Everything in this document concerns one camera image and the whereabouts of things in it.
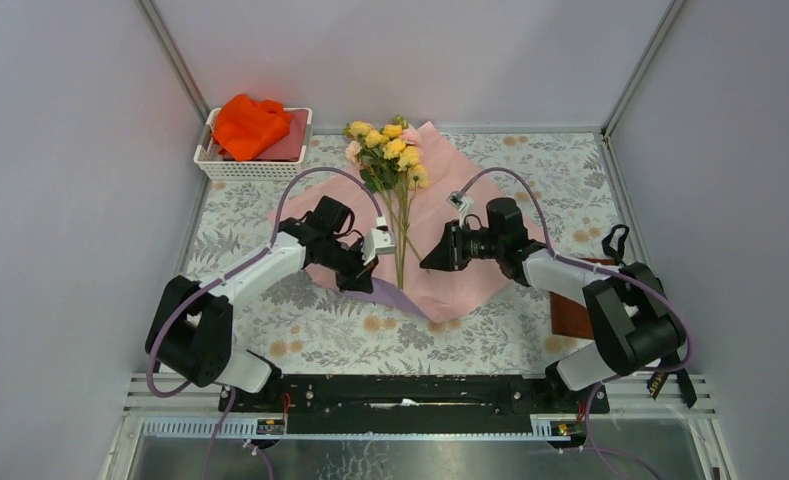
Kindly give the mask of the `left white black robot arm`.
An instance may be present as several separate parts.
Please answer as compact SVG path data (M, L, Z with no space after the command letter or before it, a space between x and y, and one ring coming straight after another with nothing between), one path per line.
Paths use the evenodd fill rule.
M379 215L370 230L345 244L354 219L349 207L324 196L301 217L280 221L270 242L228 272L208 281L183 275L171 279L145 340L148 365L161 363L188 385L242 390L242 398L255 410L274 407L281 388L274 379L278 369L235 343L235 316L271 286L310 265L334 272L342 291L372 292L378 257L393 241L386 218Z

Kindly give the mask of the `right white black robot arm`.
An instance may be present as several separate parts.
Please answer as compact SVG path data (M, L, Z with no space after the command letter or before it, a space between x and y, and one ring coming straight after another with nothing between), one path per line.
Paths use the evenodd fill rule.
M584 389L645 370L654 361L660 363L660 372L682 369L678 351L686 343L686 330L647 265L616 268L564 257L530 238L521 210L508 197L487 203L488 224L478 229L467 224L470 197L454 192L448 201L459 217L445 224L438 245L421 261L422 268L462 271L474 259L493 260L506 278L586 309L592 344L546 371L551 378L543 386L543 396L553 410L567 412L582 400Z

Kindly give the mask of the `floral patterned table mat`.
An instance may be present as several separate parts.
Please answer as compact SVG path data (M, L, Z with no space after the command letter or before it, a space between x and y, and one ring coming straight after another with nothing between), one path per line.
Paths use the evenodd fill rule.
M596 135L437 134L434 141L488 169L498 194L514 198L527 219L544 213L558 250L601 255L601 239L620 217ZM267 240L283 188L272 181L212 182L187 275L225 272ZM552 333L543 290L512 283L469 315L435 323L345 298L303 272L240 313L234 336L283 371L307 374L537 374L581 346Z

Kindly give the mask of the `brown leather pad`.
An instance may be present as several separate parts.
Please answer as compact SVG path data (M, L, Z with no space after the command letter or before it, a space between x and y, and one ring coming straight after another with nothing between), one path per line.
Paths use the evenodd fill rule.
M593 340L593 331L582 297L581 282L577 279L579 271L563 265L557 282L559 290L549 293L551 330L555 335Z

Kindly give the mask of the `dark red folded paper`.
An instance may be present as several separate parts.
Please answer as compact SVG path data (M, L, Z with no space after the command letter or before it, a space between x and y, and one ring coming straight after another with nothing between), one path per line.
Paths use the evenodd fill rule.
M311 111L307 108L290 109L292 116L289 132L274 145L262 152L258 161L268 162L297 162L302 147L305 145L306 133L309 130L308 121Z

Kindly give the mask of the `orange cloth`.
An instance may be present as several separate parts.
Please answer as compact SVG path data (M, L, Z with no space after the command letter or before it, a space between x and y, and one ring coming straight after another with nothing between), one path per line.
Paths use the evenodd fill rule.
M212 138L236 161L250 161L290 133L293 116L282 103L239 94L217 114Z

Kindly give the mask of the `white plastic basket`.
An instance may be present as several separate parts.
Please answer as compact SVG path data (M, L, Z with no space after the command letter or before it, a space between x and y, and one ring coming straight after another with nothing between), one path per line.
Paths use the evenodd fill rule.
M219 152L221 147L212 137L213 126L220 108L210 111L194 150L193 163L213 181L290 180L306 166L306 157L312 136L313 110L307 107L285 108L299 117L299 140L301 141L295 158L265 159L238 162L225 160Z

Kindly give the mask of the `black mounting base rail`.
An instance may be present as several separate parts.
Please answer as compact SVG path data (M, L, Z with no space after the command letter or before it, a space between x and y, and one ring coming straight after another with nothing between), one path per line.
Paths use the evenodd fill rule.
M592 390L522 375L301 375L258 393L223 390L220 411L273 414L290 434L533 434L535 415L584 417Z

